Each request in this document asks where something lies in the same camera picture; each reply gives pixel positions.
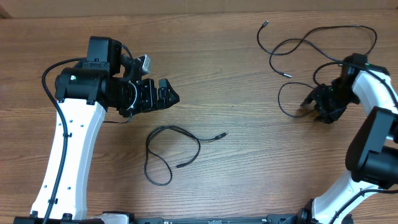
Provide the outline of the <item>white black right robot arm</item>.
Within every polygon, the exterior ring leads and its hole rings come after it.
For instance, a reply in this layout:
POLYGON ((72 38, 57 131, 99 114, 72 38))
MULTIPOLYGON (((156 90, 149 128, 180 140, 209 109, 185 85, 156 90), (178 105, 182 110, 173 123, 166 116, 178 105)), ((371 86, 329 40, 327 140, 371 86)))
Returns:
POLYGON ((343 175, 321 196, 299 210, 296 223, 352 223, 351 211, 374 194, 396 194, 397 93, 386 68, 367 55, 340 61, 341 75, 331 85, 318 84, 304 99, 314 103, 317 121, 337 121, 350 103, 361 104, 366 119, 348 147, 343 175))

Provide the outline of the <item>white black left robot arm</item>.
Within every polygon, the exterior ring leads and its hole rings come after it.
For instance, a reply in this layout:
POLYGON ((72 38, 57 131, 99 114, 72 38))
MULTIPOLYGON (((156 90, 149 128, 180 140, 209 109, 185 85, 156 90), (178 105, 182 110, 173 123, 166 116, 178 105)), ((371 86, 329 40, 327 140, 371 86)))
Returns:
POLYGON ((96 138, 109 108, 130 122, 135 114, 170 108, 179 95, 167 79, 147 77, 150 58, 132 57, 109 37, 92 36, 85 58, 61 62, 50 94, 57 125, 39 194, 28 217, 15 223, 86 223, 88 174, 96 138))

